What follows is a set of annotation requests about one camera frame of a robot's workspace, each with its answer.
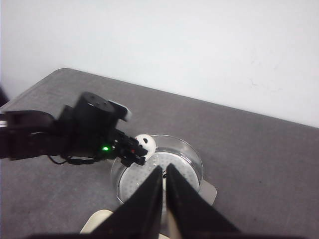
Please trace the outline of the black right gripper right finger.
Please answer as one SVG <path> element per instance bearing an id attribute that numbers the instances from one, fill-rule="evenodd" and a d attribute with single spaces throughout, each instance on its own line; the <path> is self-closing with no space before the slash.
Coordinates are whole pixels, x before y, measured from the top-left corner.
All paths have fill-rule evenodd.
<path id="1" fill-rule="evenodd" d="M 242 233 L 209 205 L 177 168 L 166 168 L 166 208 L 172 239 L 234 239 Z"/>

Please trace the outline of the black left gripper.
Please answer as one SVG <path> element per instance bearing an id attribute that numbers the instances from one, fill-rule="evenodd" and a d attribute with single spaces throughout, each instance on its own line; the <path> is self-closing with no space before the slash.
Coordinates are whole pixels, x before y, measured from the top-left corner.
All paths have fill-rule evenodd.
<path id="1" fill-rule="evenodd" d="M 66 137 L 61 157 L 72 156 L 100 160 L 112 155 L 111 144 L 118 120 L 128 121 L 132 113 L 116 102 L 83 92 L 75 106 L 65 106 L 57 122 Z M 116 156 L 130 167 L 144 165 L 147 150 L 133 137 L 116 130 Z"/>

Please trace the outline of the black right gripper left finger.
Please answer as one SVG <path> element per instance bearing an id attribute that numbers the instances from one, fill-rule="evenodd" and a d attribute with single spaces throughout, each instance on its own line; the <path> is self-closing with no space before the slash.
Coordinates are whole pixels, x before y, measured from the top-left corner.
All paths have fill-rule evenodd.
<path id="1" fill-rule="evenodd" d="M 162 168 L 156 167 L 135 193 L 92 231 L 97 239 L 157 239 L 162 215 Z"/>

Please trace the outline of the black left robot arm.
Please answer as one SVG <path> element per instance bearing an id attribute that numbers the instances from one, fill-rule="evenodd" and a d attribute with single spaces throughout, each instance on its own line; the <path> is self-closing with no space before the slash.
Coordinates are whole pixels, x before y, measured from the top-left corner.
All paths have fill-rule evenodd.
<path id="1" fill-rule="evenodd" d="M 58 118 L 35 110 L 6 111 L 0 115 L 0 157 L 59 156 L 71 165 L 120 158 L 125 167 L 144 165 L 148 151 L 116 128 L 130 114 L 127 107 L 89 92 L 75 106 L 65 105 Z"/>

